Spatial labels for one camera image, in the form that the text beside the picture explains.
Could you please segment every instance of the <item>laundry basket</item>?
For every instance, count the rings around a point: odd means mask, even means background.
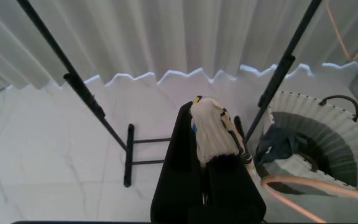
[[[327,103],[332,98],[351,101],[356,113]],[[319,100],[299,93],[280,91],[276,92],[262,122],[262,134],[275,125],[290,128],[312,139],[315,146],[311,149],[311,156],[318,163],[319,170],[313,171],[309,160],[294,154],[288,159],[276,159],[257,166],[261,177],[272,174],[295,175],[358,189],[358,104],[355,100],[341,95]],[[290,192],[287,192],[285,187],[278,186],[276,190],[289,194],[304,194],[307,191],[300,186],[292,186]]]

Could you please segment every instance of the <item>black metal frame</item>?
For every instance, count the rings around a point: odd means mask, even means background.
[[[131,177],[132,177],[132,166],[134,165],[144,165],[144,164],[160,164],[163,163],[164,160],[157,160],[157,161],[133,161],[133,150],[134,144],[143,144],[143,143],[151,143],[151,142],[167,142],[170,141],[170,138],[163,138],[163,139],[145,139],[145,140],[134,140],[134,133],[135,133],[135,126],[133,124],[129,124],[128,127],[128,137],[127,137],[127,144],[125,145],[122,139],[117,135],[114,129],[110,126],[105,118],[104,111],[102,107],[99,106],[98,102],[95,100],[94,96],[91,94],[89,89],[83,83],[82,79],[78,75],[77,71],[70,63],[69,59],[64,54],[63,50],[57,44],[56,40],[53,38],[52,34],[49,32],[45,24],[42,22],[39,15],[36,13],[34,8],[31,6],[28,0],[17,0],[21,8],[25,11],[27,16],[36,26],[38,31],[47,41],[49,46],[55,52],[57,57],[66,67],[68,73],[65,74],[63,77],[68,82],[68,84],[74,89],[76,94],[84,101],[84,103],[88,106],[88,108],[93,112],[93,114],[99,119],[99,121],[103,124],[103,126],[109,131],[109,133],[113,136],[113,138],[119,143],[119,145],[126,151],[126,162],[125,162],[125,174],[124,174],[124,185],[126,187],[131,186]],[[292,55],[296,45],[298,44],[299,40],[301,39],[302,34],[306,30],[311,18],[313,17],[314,13],[316,12],[318,6],[320,5],[321,0],[312,0],[308,9],[305,12],[298,28],[294,36],[292,37],[283,57],[281,58],[276,71],[273,74],[272,79],[269,81],[263,95],[260,97],[258,106],[260,107],[257,116],[254,119],[251,127],[249,128],[247,135],[244,138],[244,144],[246,144],[254,132],[256,126],[258,125],[260,119],[262,118],[263,113],[269,106],[275,92],[278,90],[281,82],[285,78],[285,75],[288,73],[290,67],[292,66],[293,62],[295,61],[295,57]],[[236,128],[243,133],[242,128],[239,129],[238,125],[241,127],[241,122],[239,118],[235,120]]]

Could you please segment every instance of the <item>basket handle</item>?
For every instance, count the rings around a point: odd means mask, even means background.
[[[334,99],[334,98],[342,98],[345,100],[349,100],[350,102],[353,103],[354,107],[356,108],[356,115],[354,115],[353,121],[356,122],[358,119],[358,103],[356,102],[356,100],[354,100],[353,98],[351,98],[349,96],[344,96],[344,95],[327,96],[319,103],[319,105],[324,106],[327,103],[327,100]]]

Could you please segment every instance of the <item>marble floor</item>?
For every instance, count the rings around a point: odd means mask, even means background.
[[[346,69],[352,72],[355,68]],[[343,71],[326,68],[311,75],[299,68],[281,89],[318,98],[351,95],[346,87],[351,75]],[[129,123],[135,125],[136,139],[170,137],[178,109],[196,95],[216,97],[231,116],[241,117],[247,130],[272,73],[272,69],[262,73],[243,69],[237,77],[221,72],[208,80],[202,70],[188,75],[169,71],[158,83],[150,73],[136,79],[117,75],[106,85],[96,77],[86,84],[111,126],[126,141]],[[346,102],[335,103],[353,110]],[[167,146],[167,142],[136,146],[134,160],[163,159]],[[150,221],[150,204],[162,165],[135,166],[132,186],[125,188],[124,157],[118,143],[67,84],[1,91],[0,223]],[[309,222],[264,190],[260,192],[268,206],[268,222]],[[358,222],[358,202],[351,199],[292,198],[329,222]]]

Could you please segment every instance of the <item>curtain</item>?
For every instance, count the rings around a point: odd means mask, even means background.
[[[278,63],[310,0],[30,0],[83,79],[138,77],[202,67],[237,75]],[[330,0],[351,54],[358,51],[358,0]],[[311,71],[349,63],[322,3],[295,49]],[[62,85],[64,66],[15,1],[0,0],[0,89]]]

